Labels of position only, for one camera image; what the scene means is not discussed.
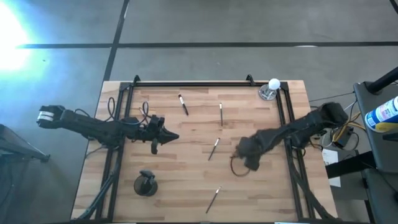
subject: cable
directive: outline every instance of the cable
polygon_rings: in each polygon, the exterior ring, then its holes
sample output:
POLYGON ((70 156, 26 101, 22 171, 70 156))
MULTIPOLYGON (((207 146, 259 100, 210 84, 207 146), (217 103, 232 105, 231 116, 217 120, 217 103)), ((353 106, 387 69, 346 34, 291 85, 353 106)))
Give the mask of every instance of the cable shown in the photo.
POLYGON ((77 111, 81 111, 83 114, 85 114, 87 117, 91 117, 86 111, 84 111, 83 109, 77 108, 75 109, 74 113, 76 113, 77 111))
POLYGON ((124 122, 124 121, 120 121, 120 120, 118 120, 118 119, 116 119, 116 118, 114 117, 115 101, 114 101, 114 98, 113 98, 113 97, 109 97, 107 109, 108 109, 108 113, 109 113, 109 118, 108 118, 107 120, 105 120, 105 121, 108 121, 109 119, 112 118, 114 121, 117 121, 117 122, 122 123, 122 124, 138 125, 138 124, 143 123, 143 122, 146 120, 146 118, 148 118, 149 104, 148 104, 147 101, 144 101, 144 102, 142 103, 142 110, 144 111, 145 116, 144 116, 144 118, 143 118, 141 121, 139 121, 139 122, 137 122, 137 123, 127 123, 127 122, 124 122), (111 108, 110 108, 110 106, 109 106, 109 104, 110 104, 111 101, 112 101, 112 104, 113 104, 113 105, 112 105, 112 107, 113 107, 113 108, 112 108, 112 112, 111 112, 111 108))
POLYGON ((356 101, 354 101, 352 104, 348 105, 343 111, 346 111, 348 108, 350 108, 350 106, 354 106, 355 103, 356 103, 356 101))
MULTIPOLYGON (((116 146, 116 147, 113 148, 112 150, 117 150, 118 148, 119 148, 119 146, 116 146)), ((97 149, 94 149, 94 150, 92 150, 91 152, 87 153, 85 159, 87 159, 87 157, 88 157, 90 154, 92 154, 92 153, 94 153, 94 152, 96 152, 96 151, 98 151, 98 150, 100 150, 100 149, 106 149, 106 146, 105 146, 105 145, 102 145, 101 147, 99 147, 99 148, 97 148, 97 149)))
MULTIPOLYGON (((340 129, 340 131, 339 131, 339 133, 337 134, 337 136, 335 136, 335 134, 333 135, 333 138, 332 138, 332 140, 331 140, 332 142, 336 142, 336 141, 338 141, 338 140, 340 139, 341 135, 343 135, 343 133, 344 133, 344 130, 347 128, 347 125, 349 124, 349 122, 351 122, 351 117, 352 117, 352 115, 353 115, 353 108, 354 108, 354 105, 355 105, 356 102, 357 102, 357 100, 355 100, 354 103, 350 104, 350 105, 352 105, 352 107, 351 107, 351 111, 349 112, 349 119, 348 119, 348 121, 343 125, 343 127, 340 129)), ((360 114, 361 114, 360 112, 356 113, 356 114, 354 115, 355 119, 357 119, 357 118, 359 117, 360 114)))
POLYGON ((299 153, 299 150, 298 150, 298 149, 304 150, 303 157, 304 157, 305 154, 307 153, 307 150, 305 150, 305 149, 297 148, 297 147, 293 147, 293 146, 292 146, 292 148, 296 151, 296 154, 299 153))
POLYGON ((237 173, 235 173, 234 168, 233 168, 233 166, 232 166, 232 162, 233 162, 233 160, 234 160, 235 158, 238 158, 238 157, 236 157, 236 156, 231 156, 231 161, 229 162, 229 166, 230 166, 230 168, 231 168, 232 173, 233 173, 236 177, 244 177, 244 176, 248 175, 248 174, 250 173, 250 169, 248 169, 248 171, 245 172, 245 173, 243 173, 243 174, 237 174, 237 173))
POLYGON ((316 99, 316 100, 310 100, 309 102, 314 102, 314 101, 319 101, 319 100, 325 100, 325 99, 335 98, 335 97, 339 97, 339 96, 350 95, 350 94, 353 94, 353 93, 354 93, 354 91, 352 91, 351 93, 344 93, 344 94, 340 94, 340 95, 329 96, 329 97, 325 97, 325 98, 319 98, 319 99, 316 99))
POLYGON ((315 145, 320 146, 319 150, 321 150, 321 152, 322 152, 323 146, 321 144, 314 144, 314 143, 312 143, 311 139, 310 139, 310 144, 312 147, 315 147, 315 145))
POLYGON ((94 152, 96 152, 96 151, 98 151, 98 150, 100 150, 100 149, 105 149, 105 148, 106 148, 106 146, 102 145, 101 147, 92 150, 91 152, 89 152, 89 153, 86 154, 85 159, 87 159, 87 157, 88 157, 90 154, 92 154, 92 153, 94 153, 94 152))
POLYGON ((364 130, 366 132, 366 128, 355 121, 351 121, 350 123, 348 123, 348 126, 354 126, 357 128, 361 128, 362 130, 364 130))

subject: concrete floor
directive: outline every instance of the concrete floor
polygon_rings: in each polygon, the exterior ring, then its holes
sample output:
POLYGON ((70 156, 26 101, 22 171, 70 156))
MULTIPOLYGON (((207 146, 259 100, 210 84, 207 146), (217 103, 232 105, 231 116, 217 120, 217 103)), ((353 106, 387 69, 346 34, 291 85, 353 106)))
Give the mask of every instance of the concrete floor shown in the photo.
MULTIPOLYGON (((122 4, 1 1, 0 10, 8 13, 0 12, 0 17, 15 16, 2 21, 16 23, 6 27, 0 47, 19 39, 18 44, 112 43, 122 4)), ((132 0, 120 42, 397 41, 397 21, 388 0, 132 0)), ((0 61, 7 61, 0 66, 0 123, 51 154, 49 163, 32 161, 19 170, 24 177, 0 208, 0 222, 70 218, 87 141, 70 131, 41 129, 35 120, 42 105, 94 115, 110 51, 23 49, 9 52, 12 57, 0 52, 0 61), (11 60, 20 60, 20 66, 5 68, 11 60)), ((353 83, 377 79, 397 60, 398 47, 119 49, 110 80, 132 80, 134 75, 142 80, 242 80, 251 74, 262 80, 305 80, 308 97, 315 99, 352 91, 353 83)), ((333 101, 346 106, 354 96, 333 101)), ((369 150, 365 136, 358 148, 369 150)), ((0 198, 7 183, 1 183, 0 198)), ((336 205, 341 218, 366 221, 362 202, 337 198, 336 205)))

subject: wooden table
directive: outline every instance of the wooden table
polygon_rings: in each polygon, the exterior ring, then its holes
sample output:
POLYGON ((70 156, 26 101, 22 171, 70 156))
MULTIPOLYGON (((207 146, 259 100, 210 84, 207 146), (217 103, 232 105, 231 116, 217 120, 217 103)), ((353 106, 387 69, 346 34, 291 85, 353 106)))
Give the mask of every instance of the wooden table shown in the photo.
MULTIPOLYGON (((295 117, 300 118, 310 111, 304 82, 288 83, 295 117)), ((109 116, 107 101, 111 96, 117 99, 119 84, 104 82, 96 118, 109 116)), ((262 156, 257 172, 236 177, 229 167, 229 157, 240 137, 250 136, 257 129, 280 127, 276 101, 260 99, 256 87, 135 87, 131 116, 142 118, 138 108, 143 101, 149 103, 149 114, 164 116, 165 127, 178 133, 180 138, 159 146, 158 155, 150 153, 150 142, 126 141, 114 222, 273 222, 297 219, 283 143, 262 156), (182 94, 189 116, 185 115, 178 94, 182 94), (220 125, 220 102, 223 104, 223 127, 220 125), (221 140, 211 161, 208 161, 217 138, 221 140), (133 189, 141 169, 149 169, 156 175, 159 189, 152 197, 141 197, 133 189), (220 185, 223 188, 206 214, 206 208, 220 185)), ((99 146, 97 142, 90 142, 88 151, 99 146)), ((106 151, 103 150, 86 159, 72 218, 82 214, 98 193, 105 157, 106 151)), ((336 217, 320 150, 308 147, 304 160, 311 190, 336 217)), ((245 171, 240 160, 234 162, 234 168, 236 172, 245 171)), ((303 194, 300 197, 306 211, 303 194)), ((108 199, 104 203, 104 215, 108 199)))

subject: marker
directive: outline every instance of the marker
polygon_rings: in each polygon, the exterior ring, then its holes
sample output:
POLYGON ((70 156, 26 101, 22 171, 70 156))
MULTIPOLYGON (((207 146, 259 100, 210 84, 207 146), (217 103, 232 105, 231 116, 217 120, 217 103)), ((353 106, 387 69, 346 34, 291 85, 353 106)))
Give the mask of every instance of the marker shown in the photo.
POLYGON ((181 101, 182 107, 184 108, 185 114, 188 116, 189 115, 188 110, 187 110, 187 107, 185 106, 184 100, 182 99, 182 95, 178 94, 178 97, 180 98, 180 101, 181 101))
POLYGON ((209 212, 209 209, 210 209, 211 205, 213 204, 214 200, 216 199, 217 194, 218 194, 218 192, 220 191, 220 189, 221 189, 221 186, 216 190, 216 194, 214 194, 214 197, 213 197, 213 199, 211 200, 211 202, 210 202, 210 204, 209 204, 209 207, 208 207, 207 210, 206 210, 206 214, 209 212))
POLYGON ((216 150, 216 147, 217 147, 217 145, 218 145, 218 141, 219 141, 219 140, 220 140, 220 138, 218 138, 217 141, 216 141, 216 143, 214 144, 213 150, 212 150, 212 152, 211 152, 211 154, 210 154, 210 156, 209 156, 209 159, 208 159, 207 161, 210 160, 211 156, 212 156, 213 153, 214 153, 214 150, 216 150))
POLYGON ((223 104, 220 103, 221 127, 223 126, 223 104))

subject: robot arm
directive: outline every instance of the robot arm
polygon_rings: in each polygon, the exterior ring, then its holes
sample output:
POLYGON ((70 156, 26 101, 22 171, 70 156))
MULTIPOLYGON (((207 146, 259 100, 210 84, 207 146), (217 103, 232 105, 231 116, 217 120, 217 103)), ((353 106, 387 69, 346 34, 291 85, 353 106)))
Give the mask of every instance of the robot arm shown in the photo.
POLYGON ((290 138, 293 147, 304 148, 314 134, 320 133, 325 128, 340 127, 347 120, 348 116, 339 103, 325 103, 303 118, 278 129, 258 130, 248 138, 242 137, 236 146, 234 156, 244 159, 247 168, 258 170, 260 157, 272 150, 281 140, 290 138))
POLYGON ((80 133, 85 138, 95 138, 108 147, 119 146, 124 137, 133 141, 152 141, 151 152, 157 154, 157 144, 165 144, 179 138, 178 134, 164 128, 164 118, 152 115, 148 125, 139 124, 136 117, 124 118, 120 121, 102 121, 63 106, 42 106, 37 124, 41 128, 65 128, 80 133))

